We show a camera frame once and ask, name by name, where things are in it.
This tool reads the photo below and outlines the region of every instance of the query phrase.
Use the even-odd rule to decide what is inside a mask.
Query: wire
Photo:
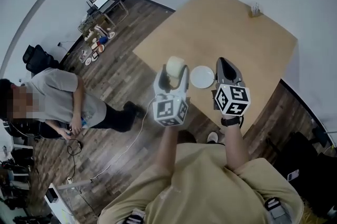
[[[75,163],[75,156],[78,155],[79,153],[82,152],[82,144],[79,140],[77,139],[70,139],[69,141],[77,141],[78,144],[78,148],[80,149],[78,152],[74,153],[74,150],[72,148],[72,146],[67,146],[67,152],[70,156],[73,157],[73,162],[74,162],[74,171],[73,171],[73,175],[70,176],[71,179],[73,179],[73,177],[75,176],[75,170],[76,170],[76,163]]]
[[[323,152],[323,154],[324,154],[325,152],[327,152],[328,149],[332,149],[332,146],[328,147],[328,148]]]
[[[63,212],[67,213],[68,215],[71,215],[73,217],[73,215],[67,211],[64,211],[64,209],[62,209]]]
[[[149,109],[151,103],[154,101],[154,99],[155,99],[156,97],[157,97],[157,95],[156,95],[156,96],[149,102],[149,104],[148,104],[148,106],[147,106],[146,113],[145,113],[145,116],[144,116],[143,121],[142,121],[142,127],[141,127],[141,130],[140,130],[140,132],[138,133],[136,139],[134,139],[134,141],[132,142],[132,144],[131,144],[130,146],[128,146],[128,148],[127,148],[123,153],[120,154],[120,156],[116,159],[115,162],[117,162],[117,161],[120,159],[120,157],[122,157],[122,156],[123,156],[123,155],[124,155],[124,154],[125,154],[125,153],[126,153],[132,146],[133,146],[133,145],[134,145],[134,143],[137,141],[139,135],[142,133],[143,126],[144,126],[144,120],[145,120],[146,115],[147,115],[147,113],[148,113],[148,109]],[[98,175],[96,175],[95,177],[90,178],[90,180],[96,179],[98,176],[100,176],[101,174],[103,174],[104,172],[106,172],[110,167],[111,167],[111,164],[110,164],[104,171],[100,172],[100,173],[99,173]]]
[[[71,53],[75,53],[75,52],[77,52],[77,51],[79,51],[79,50],[81,50],[81,49],[84,49],[84,48],[85,48],[85,47],[81,46],[80,48],[76,49],[75,51],[71,51],[71,52],[69,53],[69,55],[70,55]]]
[[[11,126],[14,127],[14,129],[16,129],[19,133],[21,133],[23,136],[26,136],[27,138],[36,138],[36,137],[39,137],[39,135],[34,135],[34,134],[32,134],[32,135],[30,136],[30,135],[28,135],[28,134],[24,134],[23,132],[21,132],[20,130],[18,130],[18,129],[14,126],[14,124],[13,124],[12,122],[8,121],[8,123],[10,123]]]
[[[84,199],[84,197],[81,194],[79,194],[79,195],[82,197],[82,199],[85,201],[85,203],[90,207],[90,209],[92,210],[92,212],[94,213],[94,215],[97,216],[96,213],[95,213],[94,208],[86,201],[86,199]]]
[[[68,199],[68,202],[69,202],[70,209],[71,209],[72,211],[74,211],[73,206],[72,206],[72,203],[70,202],[70,198],[69,198],[69,194],[68,194],[68,189],[67,189],[67,199]]]
[[[68,50],[65,47],[63,47],[62,45],[60,45],[59,47],[63,48],[68,53]]]

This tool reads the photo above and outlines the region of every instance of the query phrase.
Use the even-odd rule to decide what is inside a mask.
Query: black hair
[[[0,79],[0,119],[7,121],[8,110],[13,107],[13,83],[8,79]]]

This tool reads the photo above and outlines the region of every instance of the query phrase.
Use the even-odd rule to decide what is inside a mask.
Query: roll of tape
[[[179,78],[179,74],[183,67],[185,66],[185,60],[172,56],[169,58],[166,64],[166,72],[168,75]]]

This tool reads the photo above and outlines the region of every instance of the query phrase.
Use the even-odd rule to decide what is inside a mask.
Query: man
[[[295,189],[265,159],[249,161],[239,120],[223,121],[225,146],[215,144],[216,133],[209,144],[177,146],[177,129],[166,128],[153,165],[103,209],[98,224],[299,223]],[[276,219],[264,205],[270,198],[282,204]]]
[[[122,111],[85,91],[83,80],[72,73],[48,68],[24,86],[0,79],[0,118],[32,118],[47,123],[66,140],[82,128],[115,129],[121,133],[131,129],[135,117],[143,117],[143,109],[128,101]],[[59,122],[70,124],[71,130]]]

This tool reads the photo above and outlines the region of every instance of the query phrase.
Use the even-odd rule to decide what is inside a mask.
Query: wristwatch
[[[240,124],[240,117],[234,117],[234,118],[231,118],[231,119],[224,119],[224,118],[221,118],[221,124],[223,126],[232,126],[232,125],[235,125],[235,124]]]

